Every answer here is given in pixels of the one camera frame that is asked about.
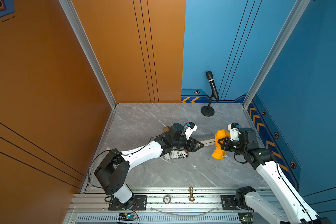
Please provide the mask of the orange fluffy cloth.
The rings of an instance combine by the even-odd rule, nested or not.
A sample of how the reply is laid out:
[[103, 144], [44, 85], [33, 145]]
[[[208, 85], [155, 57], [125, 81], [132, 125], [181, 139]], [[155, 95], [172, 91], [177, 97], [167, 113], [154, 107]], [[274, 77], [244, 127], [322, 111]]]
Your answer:
[[215, 135], [215, 145], [216, 149], [212, 154], [212, 157], [217, 160], [223, 160], [226, 157], [226, 152], [224, 151], [222, 145], [225, 138], [230, 138], [230, 133], [227, 130], [218, 130]]

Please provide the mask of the newspaper print eyeglass case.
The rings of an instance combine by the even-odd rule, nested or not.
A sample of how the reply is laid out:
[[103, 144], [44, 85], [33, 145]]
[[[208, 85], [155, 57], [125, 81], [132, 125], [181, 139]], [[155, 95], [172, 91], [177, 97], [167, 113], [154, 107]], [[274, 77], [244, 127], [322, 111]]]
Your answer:
[[189, 155], [187, 150], [172, 150], [164, 155], [166, 160], [185, 159]]

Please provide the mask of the grey rectangular eyeglass case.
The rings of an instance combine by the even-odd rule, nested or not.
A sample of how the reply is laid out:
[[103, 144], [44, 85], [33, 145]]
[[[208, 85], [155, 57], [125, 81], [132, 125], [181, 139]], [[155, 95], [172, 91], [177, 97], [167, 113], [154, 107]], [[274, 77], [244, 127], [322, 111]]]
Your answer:
[[202, 143], [204, 145], [215, 145], [215, 139], [213, 138], [213, 139], [204, 140], [202, 141]]

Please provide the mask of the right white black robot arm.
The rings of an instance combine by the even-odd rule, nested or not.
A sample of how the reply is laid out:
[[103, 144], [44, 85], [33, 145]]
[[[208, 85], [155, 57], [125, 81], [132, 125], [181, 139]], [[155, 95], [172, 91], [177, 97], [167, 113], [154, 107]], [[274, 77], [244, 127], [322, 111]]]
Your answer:
[[258, 212], [271, 224], [329, 224], [327, 217], [321, 217], [301, 197], [284, 176], [276, 158], [267, 148], [260, 148], [256, 132], [252, 128], [232, 127], [229, 132], [219, 130], [215, 137], [217, 148], [234, 155], [242, 155], [244, 163], [249, 163], [267, 182], [278, 199], [279, 210], [251, 186], [236, 190], [235, 203], [240, 209]]

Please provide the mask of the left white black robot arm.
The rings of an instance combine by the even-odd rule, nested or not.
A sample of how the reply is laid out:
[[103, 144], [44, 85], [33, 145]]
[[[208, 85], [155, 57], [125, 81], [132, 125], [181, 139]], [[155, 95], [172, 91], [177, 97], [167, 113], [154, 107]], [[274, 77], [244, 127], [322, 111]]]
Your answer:
[[125, 183], [129, 171], [173, 150], [194, 153], [203, 148], [203, 143], [191, 137], [196, 130], [197, 125], [193, 122], [185, 125], [174, 123], [142, 147], [122, 152], [111, 149], [94, 174], [107, 196], [114, 196], [123, 208], [131, 209], [135, 205], [135, 195]]

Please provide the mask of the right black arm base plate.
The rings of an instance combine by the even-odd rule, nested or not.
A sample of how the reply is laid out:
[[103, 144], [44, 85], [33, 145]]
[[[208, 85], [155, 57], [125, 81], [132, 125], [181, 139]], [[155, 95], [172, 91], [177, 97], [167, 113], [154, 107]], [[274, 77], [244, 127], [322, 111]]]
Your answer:
[[248, 195], [221, 195], [221, 205], [224, 211], [227, 210], [257, 210], [260, 206], [258, 203], [253, 203], [252, 199], [247, 199]]

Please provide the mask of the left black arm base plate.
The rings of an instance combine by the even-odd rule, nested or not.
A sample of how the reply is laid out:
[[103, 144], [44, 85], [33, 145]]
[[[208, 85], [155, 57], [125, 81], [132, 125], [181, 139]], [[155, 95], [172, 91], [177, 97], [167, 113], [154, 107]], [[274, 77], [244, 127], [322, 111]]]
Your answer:
[[147, 195], [136, 195], [127, 203], [121, 203], [116, 197], [112, 196], [109, 201], [108, 210], [110, 211], [127, 211], [139, 210], [145, 211], [147, 207]]

